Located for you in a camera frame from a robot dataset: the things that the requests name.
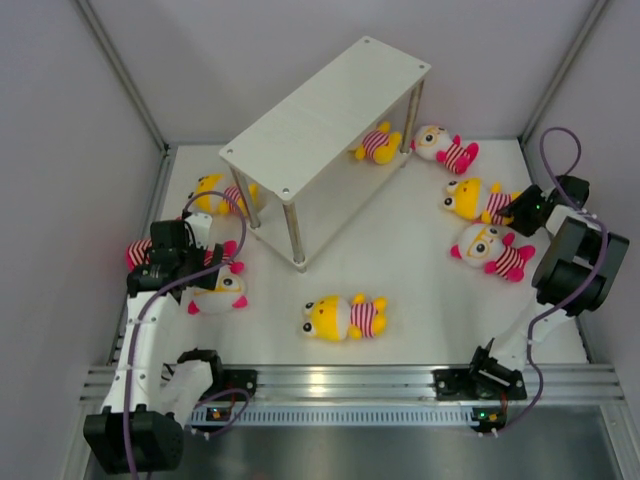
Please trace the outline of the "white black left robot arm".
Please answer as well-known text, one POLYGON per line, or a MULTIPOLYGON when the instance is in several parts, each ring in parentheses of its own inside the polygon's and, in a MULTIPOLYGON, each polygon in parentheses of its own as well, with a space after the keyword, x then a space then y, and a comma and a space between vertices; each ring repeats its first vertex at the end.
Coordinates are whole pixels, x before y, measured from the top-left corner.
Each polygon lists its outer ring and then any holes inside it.
POLYGON ((138 478, 176 469, 197 401, 225 390, 217 355, 197 349, 187 314, 193 289, 212 286, 218 277, 222 250, 209 244, 212 223, 202 213, 152 223, 150 242, 127 276, 127 320, 114 378, 99 413, 83 426, 108 474, 138 478))

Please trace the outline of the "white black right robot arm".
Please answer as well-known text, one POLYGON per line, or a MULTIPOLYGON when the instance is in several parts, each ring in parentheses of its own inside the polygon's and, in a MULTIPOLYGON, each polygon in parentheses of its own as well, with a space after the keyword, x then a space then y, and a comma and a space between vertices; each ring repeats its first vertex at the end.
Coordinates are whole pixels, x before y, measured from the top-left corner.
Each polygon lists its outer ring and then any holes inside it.
POLYGON ((584 209, 588 181, 559 175, 554 183, 547 191, 532 185, 498 210, 515 232, 529 237, 543 228, 551 243, 532 276, 534 298, 472 357, 466 382, 474 398, 526 399, 522 370, 533 349, 568 319, 602 305, 628 251, 627 238, 584 209))

